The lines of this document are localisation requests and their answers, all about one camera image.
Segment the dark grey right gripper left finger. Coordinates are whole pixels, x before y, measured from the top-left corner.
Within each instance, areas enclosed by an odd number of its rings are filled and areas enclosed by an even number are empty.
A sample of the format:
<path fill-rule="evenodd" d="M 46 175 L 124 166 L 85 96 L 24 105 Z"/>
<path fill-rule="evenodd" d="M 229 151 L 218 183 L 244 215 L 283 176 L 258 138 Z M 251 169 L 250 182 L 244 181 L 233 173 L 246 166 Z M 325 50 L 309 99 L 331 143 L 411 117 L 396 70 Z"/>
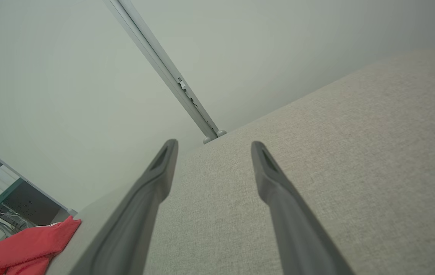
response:
<path fill-rule="evenodd" d="M 77 260 L 72 275 L 141 275 L 159 205 L 168 197 L 178 141 L 161 147 Z"/>

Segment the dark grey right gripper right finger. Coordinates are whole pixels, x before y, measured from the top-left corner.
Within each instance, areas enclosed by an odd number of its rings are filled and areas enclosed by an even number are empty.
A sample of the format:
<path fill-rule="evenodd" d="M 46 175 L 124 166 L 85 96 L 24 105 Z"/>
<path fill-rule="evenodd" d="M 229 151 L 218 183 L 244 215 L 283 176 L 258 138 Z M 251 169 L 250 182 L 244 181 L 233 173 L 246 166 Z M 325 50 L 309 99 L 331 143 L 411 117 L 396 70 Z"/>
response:
<path fill-rule="evenodd" d="M 266 146 L 252 142 L 259 197 L 268 205 L 286 275 L 352 275 L 353 270 Z"/>

